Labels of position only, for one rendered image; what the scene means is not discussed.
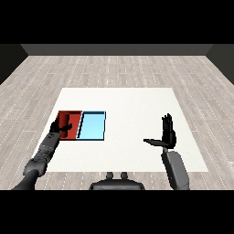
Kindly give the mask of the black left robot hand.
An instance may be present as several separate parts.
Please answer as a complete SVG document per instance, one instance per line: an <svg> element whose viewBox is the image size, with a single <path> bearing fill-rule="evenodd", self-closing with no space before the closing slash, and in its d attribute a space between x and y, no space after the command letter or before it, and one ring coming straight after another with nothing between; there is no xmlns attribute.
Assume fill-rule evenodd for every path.
<svg viewBox="0 0 234 234"><path fill-rule="evenodd" d="M56 119L51 125L49 131L51 133L66 132L72 128L72 124L68 126L59 127L59 119Z"/></svg>

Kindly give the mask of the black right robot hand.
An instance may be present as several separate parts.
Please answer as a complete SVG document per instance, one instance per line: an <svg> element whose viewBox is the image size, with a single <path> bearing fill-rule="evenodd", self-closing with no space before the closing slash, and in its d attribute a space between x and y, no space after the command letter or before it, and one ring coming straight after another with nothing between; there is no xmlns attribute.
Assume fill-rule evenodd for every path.
<svg viewBox="0 0 234 234"><path fill-rule="evenodd" d="M166 149L174 149L176 146L176 132L173 129L172 116L168 113L162 117L163 121L163 133L161 140L144 139L146 143L153 146L161 146Z"/></svg>

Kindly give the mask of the red shallow open box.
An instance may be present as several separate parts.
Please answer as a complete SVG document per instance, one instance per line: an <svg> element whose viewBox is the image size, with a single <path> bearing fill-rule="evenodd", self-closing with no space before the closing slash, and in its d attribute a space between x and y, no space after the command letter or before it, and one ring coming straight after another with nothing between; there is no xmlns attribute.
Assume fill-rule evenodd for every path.
<svg viewBox="0 0 234 234"><path fill-rule="evenodd" d="M75 141L78 136L82 111L59 111L58 127L61 141Z"/></svg>

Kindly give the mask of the light blue shallow open box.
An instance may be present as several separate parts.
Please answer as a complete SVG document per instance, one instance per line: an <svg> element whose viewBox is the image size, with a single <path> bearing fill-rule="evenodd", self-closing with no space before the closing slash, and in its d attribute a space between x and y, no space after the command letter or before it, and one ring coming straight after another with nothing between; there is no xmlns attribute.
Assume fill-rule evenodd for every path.
<svg viewBox="0 0 234 234"><path fill-rule="evenodd" d="M76 139L78 141L103 141L105 134L105 120L106 112L104 111L83 112Z"/></svg>

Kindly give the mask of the dark grey robot body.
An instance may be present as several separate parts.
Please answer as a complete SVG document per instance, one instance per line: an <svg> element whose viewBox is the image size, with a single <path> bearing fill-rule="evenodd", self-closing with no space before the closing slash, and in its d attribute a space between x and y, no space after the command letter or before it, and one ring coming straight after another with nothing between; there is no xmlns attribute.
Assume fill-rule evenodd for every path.
<svg viewBox="0 0 234 234"><path fill-rule="evenodd" d="M144 190L144 185L130 180L126 172L121 172L120 179L114 179L113 172L108 172L104 180L92 183L90 190Z"/></svg>

